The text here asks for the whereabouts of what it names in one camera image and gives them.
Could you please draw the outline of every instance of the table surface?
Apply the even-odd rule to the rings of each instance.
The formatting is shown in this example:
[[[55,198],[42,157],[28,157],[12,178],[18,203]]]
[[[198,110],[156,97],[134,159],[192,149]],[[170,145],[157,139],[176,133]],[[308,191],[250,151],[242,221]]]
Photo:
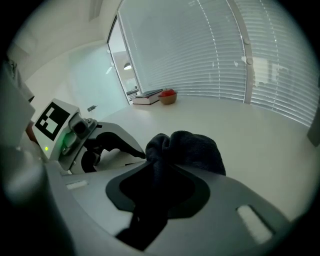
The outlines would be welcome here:
[[[171,105],[130,105],[102,120],[120,125],[145,149],[157,134],[189,131],[213,139],[226,175],[276,206],[289,220],[306,211],[320,174],[320,147],[308,127],[232,100],[178,96]]]

